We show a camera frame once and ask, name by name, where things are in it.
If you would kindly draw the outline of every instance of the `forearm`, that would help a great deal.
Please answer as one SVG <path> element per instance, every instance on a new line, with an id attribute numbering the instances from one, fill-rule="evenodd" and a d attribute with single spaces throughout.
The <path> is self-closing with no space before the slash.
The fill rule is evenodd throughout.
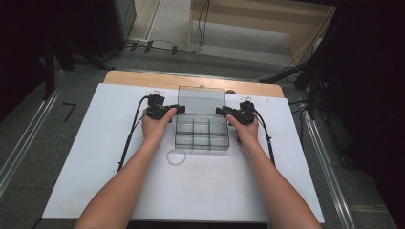
<path id="1" fill-rule="evenodd" d="M 143 142 L 86 207 L 75 228 L 125 228 L 158 144 Z"/>
<path id="2" fill-rule="evenodd" d="M 250 147 L 247 158 L 275 228 L 320 228 L 305 201 L 278 172 L 259 144 Z"/>

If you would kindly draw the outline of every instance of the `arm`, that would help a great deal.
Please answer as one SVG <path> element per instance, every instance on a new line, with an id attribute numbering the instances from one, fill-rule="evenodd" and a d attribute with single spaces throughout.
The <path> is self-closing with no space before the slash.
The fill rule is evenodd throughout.
<path id="1" fill-rule="evenodd" d="M 244 126 L 232 115 L 226 119 L 236 135 L 256 177 L 268 217 L 275 228 L 321 228 L 302 197 L 277 171 L 258 140 L 258 120 Z"/>
<path id="2" fill-rule="evenodd" d="M 143 142 L 124 167 L 93 197 L 75 228 L 126 228 L 155 151 L 176 109 L 162 120 L 142 119 Z"/>

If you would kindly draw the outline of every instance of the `black controller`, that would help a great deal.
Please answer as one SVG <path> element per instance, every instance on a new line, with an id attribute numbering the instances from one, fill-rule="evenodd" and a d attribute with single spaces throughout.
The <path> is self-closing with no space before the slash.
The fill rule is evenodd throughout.
<path id="1" fill-rule="evenodd" d="M 230 107 L 223 106 L 222 108 L 217 107 L 215 113 L 222 116 L 232 115 L 238 120 L 242 125 L 249 125 L 254 121 L 255 115 L 253 114 L 255 109 L 253 103 L 245 101 L 239 104 L 240 110 L 232 109 Z"/>
<path id="2" fill-rule="evenodd" d="M 180 106 L 179 104 L 163 106 L 163 102 L 164 102 L 163 96 L 160 96 L 158 94 L 149 95 L 146 115 L 155 120 L 161 120 L 166 115 L 166 113 L 172 108 L 177 109 L 176 115 L 185 113 L 185 106 Z"/>

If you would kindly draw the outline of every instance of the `clear plastic box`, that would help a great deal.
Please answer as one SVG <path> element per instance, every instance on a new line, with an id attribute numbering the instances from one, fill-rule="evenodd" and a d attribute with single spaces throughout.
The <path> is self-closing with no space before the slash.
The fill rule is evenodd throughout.
<path id="1" fill-rule="evenodd" d="M 177 117 L 176 149 L 227 151 L 227 121 L 215 114 L 216 107 L 226 105 L 224 89 L 179 87 L 178 100 L 185 113 Z"/>

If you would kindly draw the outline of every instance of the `wooden edge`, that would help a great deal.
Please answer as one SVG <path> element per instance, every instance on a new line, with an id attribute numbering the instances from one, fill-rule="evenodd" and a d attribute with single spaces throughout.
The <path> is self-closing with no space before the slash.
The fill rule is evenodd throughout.
<path id="1" fill-rule="evenodd" d="M 236 94 L 284 98 L 283 90 L 279 85 L 250 83 L 203 76 L 109 71 L 104 79 L 104 83 L 167 89 L 178 89 L 179 86 L 200 87 L 204 85 L 207 88 L 222 88 L 226 91 L 232 90 Z"/>

